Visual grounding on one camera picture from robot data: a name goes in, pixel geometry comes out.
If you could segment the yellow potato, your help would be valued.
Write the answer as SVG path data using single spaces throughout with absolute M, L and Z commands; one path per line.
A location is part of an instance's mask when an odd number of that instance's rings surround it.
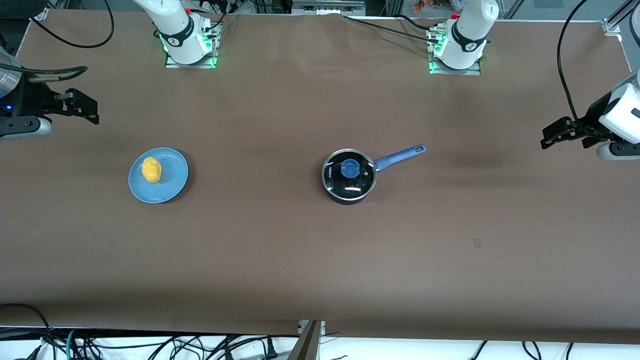
M 147 183 L 158 183 L 162 179 L 162 164 L 155 157 L 148 156 L 142 161 L 141 174 Z

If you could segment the glass lid with blue knob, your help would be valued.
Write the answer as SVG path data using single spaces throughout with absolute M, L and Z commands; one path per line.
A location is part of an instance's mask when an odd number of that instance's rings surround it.
M 323 163 L 321 181 L 331 200 L 342 205 L 363 201 L 377 183 L 378 168 L 365 153 L 341 149 Z

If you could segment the blue round plate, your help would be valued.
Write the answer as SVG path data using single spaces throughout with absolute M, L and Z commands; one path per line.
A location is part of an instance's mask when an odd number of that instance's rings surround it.
M 153 158 L 160 164 L 158 182 L 150 182 L 143 175 L 143 164 Z M 131 165 L 128 187 L 131 194 L 142 203 L 161 204 L 178 196 L 189 180 L 190 169 L 186 158 L 178 150 L 157 147 L 142 153 Z

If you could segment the brown table cover sheet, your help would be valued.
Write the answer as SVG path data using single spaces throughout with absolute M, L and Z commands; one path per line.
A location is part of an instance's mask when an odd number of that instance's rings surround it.
M 0 141 L 0 303 L 55 327 L 640 344 L 640 161 L 542 129 L 569 111 L 560 22 L 498 22 L 481 75 L 429 73 L 425 46 L 338 14 L 238 16 L 215 69 L 165 68 L 142 12 L 103 47 L 31 25 L 28 68 L 98 102 Z M 425 145 L 343 205 L 323 162 Z M 172 148 L 178 196 L 133 196 Z

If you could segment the grey metal box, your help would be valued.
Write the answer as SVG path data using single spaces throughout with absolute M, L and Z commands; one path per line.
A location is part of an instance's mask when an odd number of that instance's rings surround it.
M 291 0 L 293 15 L 366 16 L 365 0 Z

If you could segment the brown angled beam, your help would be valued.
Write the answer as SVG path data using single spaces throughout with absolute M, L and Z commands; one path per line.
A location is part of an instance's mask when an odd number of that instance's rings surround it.
M 301 334 L 286 360 L 318 360 L 320 340 L 326 335 L 324 320 L 301 320 Z

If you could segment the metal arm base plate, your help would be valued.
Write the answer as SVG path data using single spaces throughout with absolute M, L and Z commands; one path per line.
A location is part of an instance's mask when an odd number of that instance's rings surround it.
M 445 28 L 432 26 L 425 32 L 427 39 L 435 42 L 427 45 L 429 73 L 431 75 L 480 76 L 480 58 L 487 42 L 460 44 L 450 39 Z
M 202 18 L 192 34 L 178 47 L 178 41 L 160 37 L 166 52 L 165 68 L 214 69 L 217 67 L 222 24 Z

